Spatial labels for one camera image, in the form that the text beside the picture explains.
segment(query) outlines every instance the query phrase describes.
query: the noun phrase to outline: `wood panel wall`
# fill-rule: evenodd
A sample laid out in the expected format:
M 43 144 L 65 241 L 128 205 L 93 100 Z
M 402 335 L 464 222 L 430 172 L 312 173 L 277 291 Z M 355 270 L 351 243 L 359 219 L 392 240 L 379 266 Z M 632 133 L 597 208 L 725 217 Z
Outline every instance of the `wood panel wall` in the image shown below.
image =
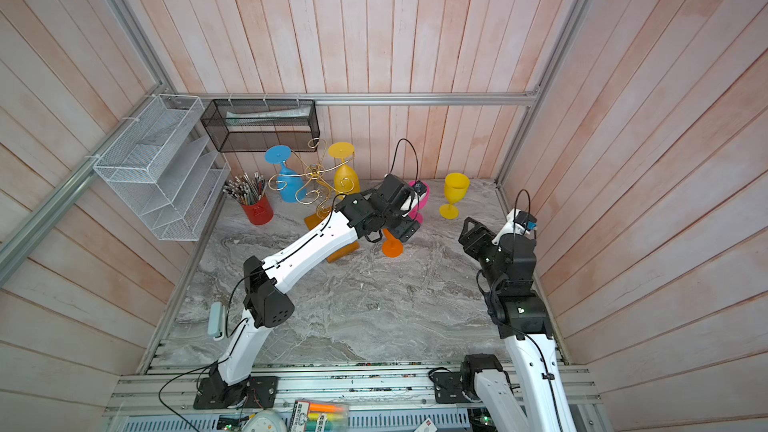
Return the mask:
M 106 0 L 0 0 L 0 241 L 154 87 Z M 95 426 L 187 259 L 86 191 L 0 291 L 3 427 Z
M 532 90 L 573 1 L 128 0 L 176 88 L 221 94 Z M 356 146 L 361 178 L 389 171 L 401 137 L 416 146 L 420 177 L 434 178 L 495 177 L 523 110 L 338 106 L 319 113 L 324 139 Z M 228 159 L 235 171 L 272 173 L 260 153 Z M 409 148 L 396 170 L 416 175 Z
M 504 184 L 616 430 L 768 429 L 766 4 L 595 0 Z

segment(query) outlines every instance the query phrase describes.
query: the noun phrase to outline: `red pencil cup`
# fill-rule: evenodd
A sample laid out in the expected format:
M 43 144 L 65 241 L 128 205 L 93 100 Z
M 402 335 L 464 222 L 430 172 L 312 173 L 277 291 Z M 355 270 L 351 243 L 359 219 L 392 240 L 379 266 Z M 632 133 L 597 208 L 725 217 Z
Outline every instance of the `red pencil cup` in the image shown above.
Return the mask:
M 274 212 L 272 212 L 272 206 L 270 206 L 270 201 L 266 199 L 266 194 L 264 194 L 264 197 L 262 197 L 261 200 L 252 206 L 244 206 L 242 204 L 240 204 L 240 206 L 243 208 L 243 212 L 245 212 L 245 215 L 248 217 L 248 220 L 250 220 L 250 223 L 254 224 L 255 226 L 263 226 L 272 220 L 272 217 L 274 216 Z

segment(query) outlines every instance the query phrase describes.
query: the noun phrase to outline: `robotic arm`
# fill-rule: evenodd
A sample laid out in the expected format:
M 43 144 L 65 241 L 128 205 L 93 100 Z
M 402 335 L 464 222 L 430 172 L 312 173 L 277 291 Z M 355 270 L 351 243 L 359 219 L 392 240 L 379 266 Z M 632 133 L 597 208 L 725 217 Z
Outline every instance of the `robotic arm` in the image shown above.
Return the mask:
M 467 217 L 458 240 L 464 252 L 479 262 L 478 279 L 482 274 L 488 282 L 488 291 L 481 292 L 512 358 L 526 414 L 494 355 L 466 356 L 462 387 L 470 398 L 482 400 L 500 431 L 576 432 L 558 371 L 552 322 L 532 290 L 536 241 L 530 235 L 535 222 L 527 212 L 514 209 L 494 235 Z
M 413 187 L 390 174 L 363 193 L 345 196 L 326 219 L 293 244 L 263 261 L 251 257 L 244 263 L 246 297 L 242 320 L 224 354 L 201 383 L 195 408 L 238 406 L 248 397 L 250 370 L 272 329 L 293 313 L 286 295 L 302 276 L 325 257 L 360 237 L 382 239 L 386 228 L 400 242 L 416 233 L 419 224 L 407 214 L 425 199 L 427 187 Z

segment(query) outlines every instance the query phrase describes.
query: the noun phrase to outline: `gray marble tabletop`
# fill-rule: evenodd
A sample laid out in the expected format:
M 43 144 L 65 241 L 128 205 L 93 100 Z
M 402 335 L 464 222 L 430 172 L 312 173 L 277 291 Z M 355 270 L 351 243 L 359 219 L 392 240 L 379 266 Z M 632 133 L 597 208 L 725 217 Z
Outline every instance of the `gray marble tabletop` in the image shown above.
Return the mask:
M 431 195 L 422 210 L 424 223 L 403 254 L 388 258 L 380 243 L 363 238 L 353 254 L 317 265 L 288 293 L 296 310 L 270 334 L 257 364 L 459 361 L 481 352 L 506 357 L 475 284 L 478 264 L 457 240 L 467 216 L 491 230 L 504 224 L 495 185 L 473 180 L 457 204 L 458 218 L 446 220 L 438 214 L 446 203 L 443 180 L 426 182 Z M 208 364 L 225 350 L 227 340 L 206 336 L 211 304 L 226 304 L 243 276 L 245 259 L 263 258 L 291 244 L 306 233 L 303 218 L 314 212 L 314 206 L 284 203 L 272 191 L 270 203 L 272 221 L 253 226 L 235 200 L 226 200 L 153 367 Z M 244 296 L 241 285 L 230 328 L 240 320 Z

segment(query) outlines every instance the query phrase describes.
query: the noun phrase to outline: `box of highlighters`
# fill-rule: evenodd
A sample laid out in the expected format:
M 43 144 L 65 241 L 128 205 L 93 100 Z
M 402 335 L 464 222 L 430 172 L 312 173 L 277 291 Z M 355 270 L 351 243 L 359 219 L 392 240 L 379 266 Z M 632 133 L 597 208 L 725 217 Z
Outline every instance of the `box of highlighters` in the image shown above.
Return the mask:
M 350 407 L 299 399 L 293 404 L 289 432 L 339 432 L 346 430 Z

